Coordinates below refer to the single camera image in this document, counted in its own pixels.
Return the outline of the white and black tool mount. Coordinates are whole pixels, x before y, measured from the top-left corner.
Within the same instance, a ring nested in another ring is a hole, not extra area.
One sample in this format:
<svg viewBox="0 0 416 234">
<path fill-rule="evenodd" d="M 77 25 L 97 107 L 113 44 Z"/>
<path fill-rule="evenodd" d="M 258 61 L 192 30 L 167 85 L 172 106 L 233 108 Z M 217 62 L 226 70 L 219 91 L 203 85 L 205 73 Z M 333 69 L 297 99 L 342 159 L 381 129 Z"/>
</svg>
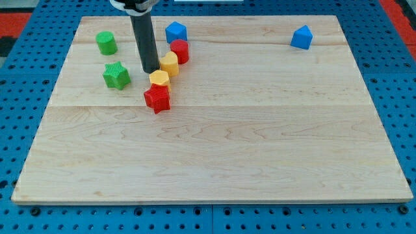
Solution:
<svg viewBox="0 0 416 234">
<path fill-rule="evenodd" d="M 110 4 L 130 16 L 142 16 L 151 12 L 159 0 L 110 0 Z"/>
</svg>

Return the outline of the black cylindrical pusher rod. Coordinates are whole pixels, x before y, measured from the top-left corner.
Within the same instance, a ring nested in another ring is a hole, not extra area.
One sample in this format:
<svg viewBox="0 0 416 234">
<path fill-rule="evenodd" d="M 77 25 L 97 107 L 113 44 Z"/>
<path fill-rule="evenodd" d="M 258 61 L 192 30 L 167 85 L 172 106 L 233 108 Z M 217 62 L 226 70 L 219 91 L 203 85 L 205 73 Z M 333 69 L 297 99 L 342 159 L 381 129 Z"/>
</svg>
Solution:
<svg viewBox="0 0 416 234">
<path fill-rule="evenodd" d="M 146 73 L 153 73 L 160 68 L 160 64 L 151 14 L 131 16 L 130 19 L 142 68 Z"/>
</svg>

